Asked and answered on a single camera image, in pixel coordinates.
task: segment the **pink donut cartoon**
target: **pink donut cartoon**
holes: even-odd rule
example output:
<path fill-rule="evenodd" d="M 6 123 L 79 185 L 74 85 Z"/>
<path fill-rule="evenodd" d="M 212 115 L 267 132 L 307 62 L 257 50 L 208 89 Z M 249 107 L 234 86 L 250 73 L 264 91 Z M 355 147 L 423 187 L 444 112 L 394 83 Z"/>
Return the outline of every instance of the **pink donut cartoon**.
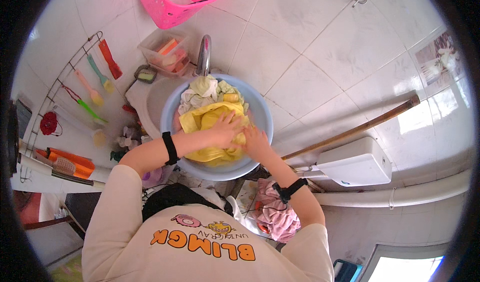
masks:
<path fill-rule="evenodd" d="M 176 217 L 171 219 L 171 221 L 177 221 L 177 223 L 182 226 L 193 228 L 200 227 L 202 225 L 198 219 L 186 214 L 178 214 Z"/>

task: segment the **laundry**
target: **laundry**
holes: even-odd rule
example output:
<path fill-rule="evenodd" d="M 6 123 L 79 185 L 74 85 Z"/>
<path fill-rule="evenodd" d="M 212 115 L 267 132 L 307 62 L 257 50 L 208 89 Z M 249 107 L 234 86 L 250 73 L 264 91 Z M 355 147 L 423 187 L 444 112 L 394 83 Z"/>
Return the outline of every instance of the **laundry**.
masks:
<path fill-rule="evenodd" d="M 190 83 L 190 87 L 181 94 L 178 113 L 183 115 L 189 111 L 218 102 L 217 79 L 198 76 Z"/>
<path fill-rule="evenodd" d="M 248 111 L 249 104 L 237 87 L 231 86 L 224 80 L 218 82 L 212 75 L 199 76 L 190 83 L 189 88 L 181 94 L 178 113 L 183 114 L 219 102 L 239 102 L 243 112 Z"/>
<path fill-rule="evenodd" d="M 223 96 L 225 94 L 233 94 L 233 93 L 238 95 L 238 102 L 242 104 L 243 112 L 246 113 L 248 111 L 248 103 L 245 102 L 243 95 L 239 92 L 237 87 L 231 86 L 229 83 L 225 82 L 225 80 L 222 80 L 218 83 L 218 86 L 216 87 L 218 102 L 222 102 L 222 101 L 229 102 L 228 100 L 224 100 Z"/>
<path fill-rule="evenodd" d="M 285 209 L 285 204 L 272 187 L 274 183 L 275 181 L 258 179 L 257 201 L 261 201 L 263 207 L 256 210 L 253 217 L 258 224 L 268 228 L 273 240 L 286 243 L 301 228 L 301 225 L 292 206 L 288 204 Z"/>
<path fill-rule="evenodd" d="M 246 126 L 250 123 L 248 117 L 243 115 L 243 106 L 239 102 L 218 102 L 203 106 L 181 115 L 179 120 L 185 133 L 193 133 L 199 130 L 210 129 L 217 122 L 222 113 L 228 114 L 231 111 L 235 111 L 235 117 L 242 118 L 242 126 Z M 245 144 L 245 135 L 243 133 L 238 134 L 232 142 L 239 145 Z M 241 148 L 233 147 L 226 149 L 206 147 L 189 153 L 185 155 L 185 157 L 190 160 L 202 162 L 207 166 L 214 167 L 226 165 L 231 161 L 241 159 L 243 157 L 243 151 Z"/>

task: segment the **cartoon monster print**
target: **cartoon monster print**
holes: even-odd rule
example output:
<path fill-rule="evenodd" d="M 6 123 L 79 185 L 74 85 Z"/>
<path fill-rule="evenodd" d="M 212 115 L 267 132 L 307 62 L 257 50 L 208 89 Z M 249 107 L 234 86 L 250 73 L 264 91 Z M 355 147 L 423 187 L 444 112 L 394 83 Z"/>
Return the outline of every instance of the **cartoon monster print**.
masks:
<path fill-rule="evenodd" d="M 202 225 L 198 219 L 186 214 L 178 214 L 173 219 L 171 219 L 171 221 L 177 221 L 177 223 L 182 226 L 193 228 L 200 227 Z"/>
<path fill-rule="evenodd" d="M 220 222 L 214 221 L 213 223 L 208 224 L 208 226 L 203 227 L 211 229 L 213 232 L 215 232 L 215 235 L 218 235 L 219 237 L 221 234 L 224 234 L 225 238 L 228 238 L 227 236 L 231 231 L 236 231 L 235 228 L 232 228 L 231 225 L 223 222 L 223 220 L 221 220 Z"/>

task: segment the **pink plastic basket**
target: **pink plastic basket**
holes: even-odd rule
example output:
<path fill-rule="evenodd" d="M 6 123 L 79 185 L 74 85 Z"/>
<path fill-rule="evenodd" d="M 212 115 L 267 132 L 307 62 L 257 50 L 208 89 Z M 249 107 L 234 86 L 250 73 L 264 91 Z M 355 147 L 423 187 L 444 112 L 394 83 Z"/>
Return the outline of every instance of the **pink plastic basket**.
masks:
<path fill-rule="evenodd" d="M 192 0 L 188 5 L 178 5 L 170 0 L 140 0 L 143 7 L 147 10 L 155 25 L 160 29 L 169 29 L 182 24 L 202 9 L 203 6 L 215 2 L 216 0 Z"/>

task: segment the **wooden pole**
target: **wooden pole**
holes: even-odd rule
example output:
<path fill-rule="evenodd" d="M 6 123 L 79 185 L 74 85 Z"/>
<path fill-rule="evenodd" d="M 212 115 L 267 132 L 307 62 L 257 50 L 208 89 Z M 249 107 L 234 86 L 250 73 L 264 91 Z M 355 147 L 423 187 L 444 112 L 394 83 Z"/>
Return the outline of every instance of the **wooden pole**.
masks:
<path fill-rule="evenodd" d="M 333 136 L 333 137 L 331 137 L 329 139 L 326 139 L 324 141 L 320 141 L 320 142 L 318 142 L 316 144 L 313 144 L 309 147 L 306 147 L 306 148 L 303 148 L 303 149 L 298 150 L 296 152 L 293 152 L 291 154 L 285 155 L 285 156 L 282 157 L 282 159 L 283 160 L 291 159 L 293 157 L 297 157 L 299 155 L 302 155 L 302 154 L 305 154 L 305 153 L 308 153 L 308 152 L 311 152 L 311 151 L 314 151 L 314 150 L 318 150 L 320 148 L 327 147 L 331 144 L 334 144 L 336 142 L 347 139 L 347 138 L 349 138 L 351 136 L 354 136 L 356 134 L 359 134 L 359 133 L 361 133 L 365 130 L 373 128 L 378 124 L 385 123 L 389 119 L 392 119 L 392 118 L 398 116 L 399 114 L 411 109 L 412 107 L 417 106 L 418 104 L 420 104 L 420 99 L 419 99 L 418 95 L 415 94 L 413 97 L 411 97 L 405 103 L 401 104 L 400 106 L 398 106 L 396 108 L 393 108 L 392 110 L 382 114 L 379 117 L 375 117 L 371 121 L 363 123 L 363 124 L 353 128 L 353 129 L 350 129 L 346 132 L 343 132 L 341 134 Z"/>
<path fill-rule="evenodd" d="M 52 219 L 52 220 L 47 220 L 47 221 L 40 221 L 40 222 L 33 222 L 33 223 L 26 223 L 23 225 L 23 228 L 25 230 L 32 230 L 32 229 L 39 229 L 39 228 L 45 228 L 51 225 L 56 225 L 64 222 L 72 222 L 73 219 L 70 217 L 70 215 L 66 217 L 62 217 L 61 219 Z"/>

